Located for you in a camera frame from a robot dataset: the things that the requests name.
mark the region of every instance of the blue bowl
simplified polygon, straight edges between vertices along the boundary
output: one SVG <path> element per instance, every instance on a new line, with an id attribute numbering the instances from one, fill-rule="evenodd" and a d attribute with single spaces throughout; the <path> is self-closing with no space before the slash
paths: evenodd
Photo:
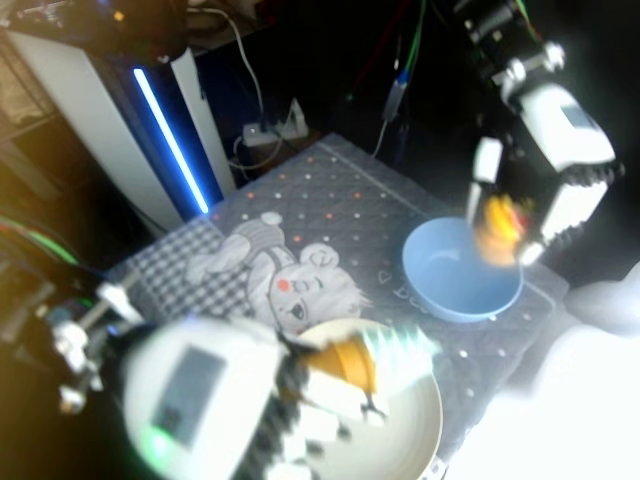
<path id="1" fill-rule="evenodd" d="M 486 263 L 461 218 L 416 228 L 402 252 L 405 274 L 423 305 L 449 322 L 485 320 L 509 308 L 522 291 L 522 269 Z"/>

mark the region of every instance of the gray tablecloth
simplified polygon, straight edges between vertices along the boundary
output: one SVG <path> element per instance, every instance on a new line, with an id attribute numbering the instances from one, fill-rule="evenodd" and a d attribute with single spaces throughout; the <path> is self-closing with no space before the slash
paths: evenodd
<path id="1" fill-rule="evenodd" d="M 435 377 L 444 407 L 438 458 L 446 463 L 568 286 L 538 265 L 497 318 L 471 325 L 434 318 L 412 297 L 401 252 L 414 228 L 445 215 L 413 181 L 329 135 L 115 272 L 139 273 L 131 297 L 158 322 L 256 315 L 289 331 L 354 316 L 418 323 L 444 348 Z"/>

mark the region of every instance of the bear nose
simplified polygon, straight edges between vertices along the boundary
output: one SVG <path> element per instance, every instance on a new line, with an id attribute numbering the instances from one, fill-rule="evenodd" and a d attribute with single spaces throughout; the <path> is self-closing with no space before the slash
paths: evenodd
<path id="1" fill-rule="evenodd" d="M 291 290 L 291 284 L 289 283 L 288 280 L 285 280 L 284 278 L 281 280 L 278 280 L 277 286 L 278 286 L 278 290 L 283 292 L 288 292 L 289 290 Z"/>

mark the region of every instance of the cream-colored plate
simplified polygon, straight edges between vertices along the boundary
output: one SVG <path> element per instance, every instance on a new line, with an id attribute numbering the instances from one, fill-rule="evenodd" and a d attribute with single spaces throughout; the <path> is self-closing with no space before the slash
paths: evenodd
<path id="1" fill-rule="evenodd" d="M 345 319 L 322 323 L 300 337 L 318 346 L 343 340 L 352 333 L 384 325 L 370 320 Z M 323 445 L 324 456 L 309 464 L 322 480 L 416 480 L 421 478 L 438 449 L 442 432 L 442 403 L 433 377 L 418 382 L 389 400 L 390 414 L 383 427 L 343 419 L 352 438 Z"/>

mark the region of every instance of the blue light strip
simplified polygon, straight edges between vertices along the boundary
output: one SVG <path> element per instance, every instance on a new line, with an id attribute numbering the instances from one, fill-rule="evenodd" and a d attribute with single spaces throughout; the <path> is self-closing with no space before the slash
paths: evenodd
<path id="1" fill-rule="evenodd" d="M 191 189 L 193 198 L 195 198 L 196 202 L 198 203 L 198 207 L 200 208 L 200 211 L 202 213 L 208 213 L 209 206 L 207 205 L 207 202 L 205 202 L 204 197 L 202 196 L 202 192 L 200 192 L 200 188 L 198 188 L 198 184 L 196 183 L 195 178 L 193 178 L 193 174 L 189 169 L 189 165 L 187 164 L 187 161 L 184 159 L 184 156 L 180 151 L 180 147 L 178 147 L 178 142 L 176 142 L 176 139 L 173 136 L 171 129 L 169 128 L 169 124 L 167 123 L 167 120 L 164 118 L 164 114 L 160 109 L 160 105 L 156 100 L 156 96 L 153 94 L 153 90 L 151 90 L 151 86 L 147 81 L 146 75 L 139 68 L 134 68 L 133 74 L 135 75 L 136 80 L 138 81 L 138 85 L 140 85 L 140 89 L 144 94 L 144 98 L 147 99 L 147 103 L 149 104 L 149 107 L 151 107 L 153 116 L 156 118 L 156 122 L 158 122 L 158 126 L 160 127 L 160 130 L 162 131 L 162 134 L 164 135 L 164 138 L 167 141 L 167 144 L 169 145 L 169 148 L 171 149 L 171 152 L 173 153 L 173 156 L 175 157 L 176 162 L 178 163 L 178 167 L 180 167 L 180 171 L 182 172 L 184 179 L 187 181 L 187 185 L 189 185 L 189 188 Z"/>

